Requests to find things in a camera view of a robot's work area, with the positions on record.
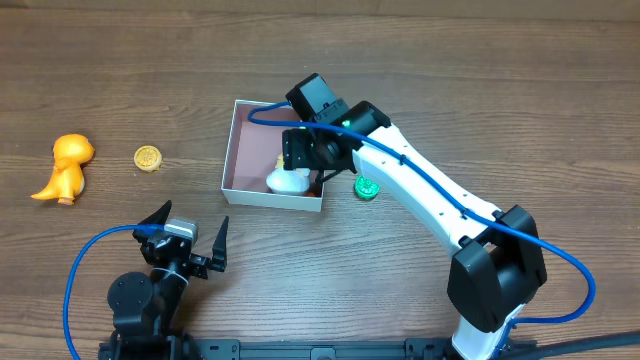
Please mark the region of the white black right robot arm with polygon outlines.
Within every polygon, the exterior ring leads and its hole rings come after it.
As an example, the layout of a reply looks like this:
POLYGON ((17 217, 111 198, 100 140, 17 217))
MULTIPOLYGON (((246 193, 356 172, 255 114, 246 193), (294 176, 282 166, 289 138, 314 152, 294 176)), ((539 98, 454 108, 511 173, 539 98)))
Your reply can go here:
POLYGON ((547 280, 533 217, 519 206, 502 211, 456 184, 366 101, 286 104, 302 122, 283 132, 285 169, 350 170, 395 197, 450 257, 447 295, 460 315, 453 355, 500 354, 516 317, 547 280))

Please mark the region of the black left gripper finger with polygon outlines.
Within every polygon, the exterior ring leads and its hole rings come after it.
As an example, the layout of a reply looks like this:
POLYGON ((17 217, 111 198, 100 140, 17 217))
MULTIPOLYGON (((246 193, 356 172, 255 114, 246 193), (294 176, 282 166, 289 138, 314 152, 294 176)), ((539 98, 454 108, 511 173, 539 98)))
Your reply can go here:
MULTIPOLYGON (((171 208, 172 201, 167 200, 157 211, 139 222, 139 225, 165 225, 171 208)), ((134 230, 132 235, 140 244, 144 244, 148 241, 152 233, 143 230, 134 230)))
POLYGON ((212 257, 209 269, 216 272, 224 272, 227 266, 227 233, 229 217, 226 216, 216 235, 212 245, 212 257))

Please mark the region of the white plush duck toy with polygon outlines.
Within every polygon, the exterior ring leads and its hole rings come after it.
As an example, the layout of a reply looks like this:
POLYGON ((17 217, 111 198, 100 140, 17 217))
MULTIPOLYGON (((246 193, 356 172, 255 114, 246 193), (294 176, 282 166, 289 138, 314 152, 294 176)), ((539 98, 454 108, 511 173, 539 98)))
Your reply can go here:
POLYGON ((277 157, 274 171, 266 178, 266 185, 272 193, 288 196, 304 196, 310 189, 311 170, 298 168, 284 169, 284 156, 277 157))

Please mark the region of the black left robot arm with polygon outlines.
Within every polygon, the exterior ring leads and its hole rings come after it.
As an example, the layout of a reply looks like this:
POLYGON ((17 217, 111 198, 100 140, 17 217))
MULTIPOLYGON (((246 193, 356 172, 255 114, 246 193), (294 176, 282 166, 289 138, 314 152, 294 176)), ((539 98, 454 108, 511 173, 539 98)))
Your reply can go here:
POLYGON ((163 204, 139 223, 132 232, 141 254, 151 266, 148 274, 129 272, 111 285, 107 301, 113 311, 118 335, 129 337, 167 336, 189 280, 206 280, 211 271, 224 272, 227 266, 225 218, 215 237, 210 256, 193 252, 198 224, 169 216, 172 203, 163 204))

